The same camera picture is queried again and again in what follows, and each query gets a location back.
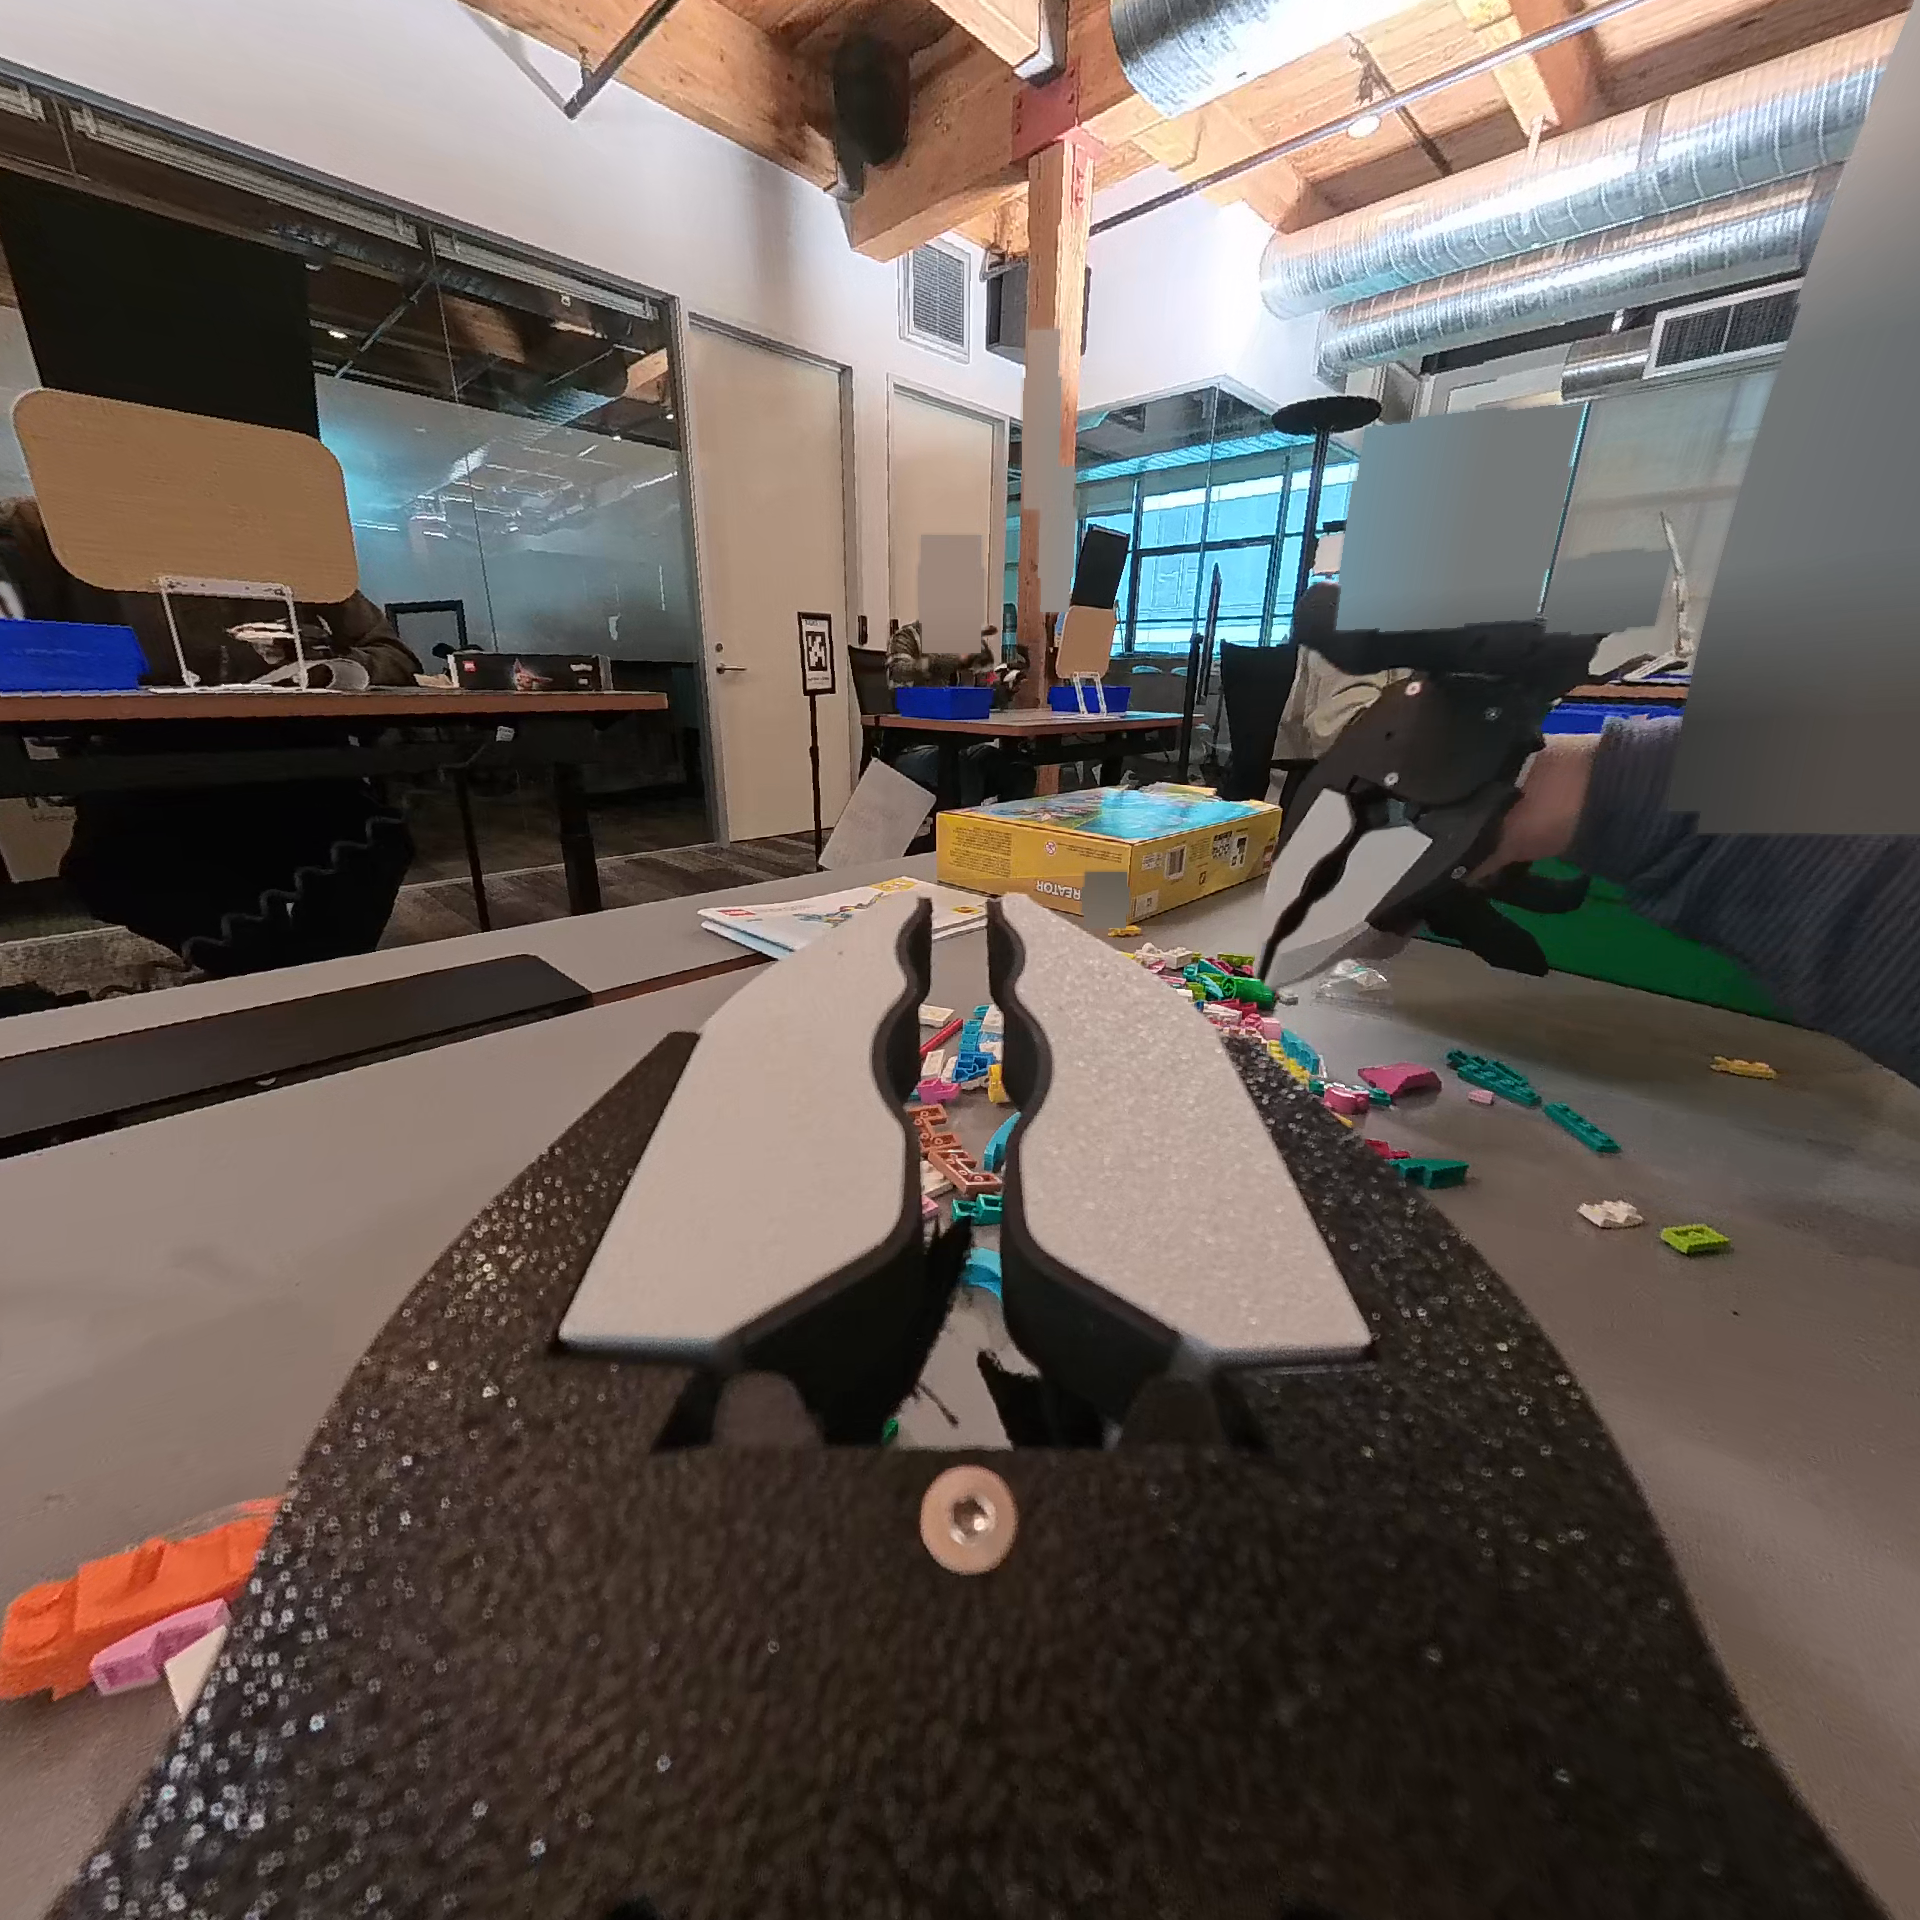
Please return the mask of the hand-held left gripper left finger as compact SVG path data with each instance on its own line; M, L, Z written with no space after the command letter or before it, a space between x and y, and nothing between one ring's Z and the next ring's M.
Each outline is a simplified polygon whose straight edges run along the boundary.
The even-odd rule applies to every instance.
M567 1352L778 1373L808 1407L899 1407L952 1275L926 1262L907 1118L932 904L882 894L698 1031L564 1311Z

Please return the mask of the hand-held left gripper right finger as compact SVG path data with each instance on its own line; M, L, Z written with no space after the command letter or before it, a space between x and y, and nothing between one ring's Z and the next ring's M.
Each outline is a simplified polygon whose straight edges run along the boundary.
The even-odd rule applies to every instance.
M1001 1308L1056 1385L1360 1361L1371 1334L1212 1025L1031 899L989 911L1003 1076Z

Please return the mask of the pile of colourful lego bricks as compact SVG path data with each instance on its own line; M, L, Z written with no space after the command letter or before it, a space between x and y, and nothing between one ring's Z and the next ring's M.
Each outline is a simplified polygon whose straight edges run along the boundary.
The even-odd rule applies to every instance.
M1006 1192L953 1195L962 1297L1003 1302L1007 1259L1093 1284L1219 1357L1356 1353L1348 1284L1240 1076L1281 1069L1274 997L1240 967L1157 971L1060 927L1017 952L1039 1097L1007 1097L976 1157Z

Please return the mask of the yellow lego box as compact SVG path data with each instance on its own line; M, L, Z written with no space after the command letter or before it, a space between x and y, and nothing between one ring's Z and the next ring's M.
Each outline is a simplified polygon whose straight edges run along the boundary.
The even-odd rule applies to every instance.
M1281 830L1281 807L1186 783L1089 787L934 815L934 871L945 887L1024 894L1072 917L1086 876L1117 874L1140 922L1267 876Z

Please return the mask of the pink lego brick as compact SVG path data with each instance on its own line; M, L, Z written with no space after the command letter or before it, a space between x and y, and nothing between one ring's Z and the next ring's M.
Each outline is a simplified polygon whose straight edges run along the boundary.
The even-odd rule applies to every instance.
M163 1680L167 1665L192 1645L229 1626L229 1603L213 1597L134 1626L88 1656L87 1680L100 1695L123 1695Z

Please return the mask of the person's right hand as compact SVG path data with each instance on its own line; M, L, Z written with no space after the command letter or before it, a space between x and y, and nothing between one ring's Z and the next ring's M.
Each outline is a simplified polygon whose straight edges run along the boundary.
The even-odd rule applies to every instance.
M1565 858L1578 834L1578 819L1586 803L1600 732L1554 736L1528 761L1520 789L1499 817L1499 834L1469 884L1493 890L1512 868L1532 868L1537 860Z

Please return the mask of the black office chair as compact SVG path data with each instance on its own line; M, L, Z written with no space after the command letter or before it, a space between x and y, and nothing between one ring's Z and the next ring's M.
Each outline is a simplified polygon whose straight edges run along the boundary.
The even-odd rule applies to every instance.
M1284 710L1299 674L1299 645L1222 644L1219 692L1227 725L1227 757L1217 793L1222 800L1263 800L1274 767L1281 769L1281 804L1288 804L1309 781L1313 757L1281 742Z

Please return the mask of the green plastic bin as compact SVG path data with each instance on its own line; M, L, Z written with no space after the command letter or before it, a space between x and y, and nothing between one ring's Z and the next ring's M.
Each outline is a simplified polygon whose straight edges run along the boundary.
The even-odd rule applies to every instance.
M1540 943L1554 973L1761 1020L1790 1020L1739 962L1650 922L1612 882L1591 880L1580 907L1565 915L1540 915L1508 901L1496 907Z

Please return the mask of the wooden top desk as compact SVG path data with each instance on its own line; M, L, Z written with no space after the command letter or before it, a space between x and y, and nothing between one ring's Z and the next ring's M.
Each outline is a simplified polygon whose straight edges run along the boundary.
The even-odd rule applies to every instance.
M2 695L2 797L547 769L572 917L604 907L584 767L661 690L141 687Z
M903 712L858 715L866 748L935 751L934 813L963 807L962 752L973 740L1026 752L1036 767L1089 764L1097 786L1117 786L1133 754L1164 754L1183 742L1180 712L1052 712L1003 709L983 717L918 717Z

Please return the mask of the black floor lamp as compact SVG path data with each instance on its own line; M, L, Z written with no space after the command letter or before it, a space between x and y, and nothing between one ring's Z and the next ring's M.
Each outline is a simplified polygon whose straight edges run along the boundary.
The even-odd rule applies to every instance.
M1324 491L1324 473L1332 453L1332 440L1339 434L1359 432L1381 417L1381 403L1371 396L1319 396L1294 401L1271 414L1274 432L1284 438L1311 440L1309 468L1309 501L1301 532L1301 553L1294 584L1294 599L1299 601L1309 592L1311 563L1315 553L1319 535L1319 501Z

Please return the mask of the white paper sheet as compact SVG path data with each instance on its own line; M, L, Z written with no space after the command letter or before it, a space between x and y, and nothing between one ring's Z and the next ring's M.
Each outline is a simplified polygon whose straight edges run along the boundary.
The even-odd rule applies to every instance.
M894 861L934 817L935 794L880 757L870 761L817 854L820 871Z

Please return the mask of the black sign stand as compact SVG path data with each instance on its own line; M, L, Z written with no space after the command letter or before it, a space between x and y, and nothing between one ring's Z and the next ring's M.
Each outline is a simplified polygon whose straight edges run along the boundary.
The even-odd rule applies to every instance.
M824 781L821 781L821 723L820 706L834 695L836 671L832 648L832 617L824 610L800 610L800 686L805 699L808 727L808 793L809 793L809 838L815 868L824 864Z

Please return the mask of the orange brick separator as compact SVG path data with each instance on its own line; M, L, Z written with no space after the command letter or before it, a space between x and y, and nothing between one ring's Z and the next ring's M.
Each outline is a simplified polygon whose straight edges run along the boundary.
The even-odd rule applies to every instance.
M277 1507L275 1498L244 1500L218 1522L148 1537L20 1592L5 1609L2 1700L92 1690L87 1665L103 1645L195 1603L230 1606Z

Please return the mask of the silver air duct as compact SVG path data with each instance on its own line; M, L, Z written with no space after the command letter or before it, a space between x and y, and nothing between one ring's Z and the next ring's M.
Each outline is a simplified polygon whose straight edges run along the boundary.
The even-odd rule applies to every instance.
M1407 2L1113 2L1120 70L1161 117L1256 83Z
M1625 307L1717 293L1807 270L1841 165L1735 192L1543 252L1462 269L1324 314L1315 370L1417 360L1581 322Z
M1890 14L1820 44L1271 235L1274 317L1392 293L1842 165L1903 32Z

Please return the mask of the wall vent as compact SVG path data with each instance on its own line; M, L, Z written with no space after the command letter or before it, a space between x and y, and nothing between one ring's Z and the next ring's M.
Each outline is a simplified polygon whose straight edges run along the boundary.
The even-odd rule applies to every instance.
M1804 280L1790 278L1659 310L1642 377L1698 377L1776 363L1794 333L1800 293Z
M899 337L934 356L970 360L973 256L928 242L899 258Z

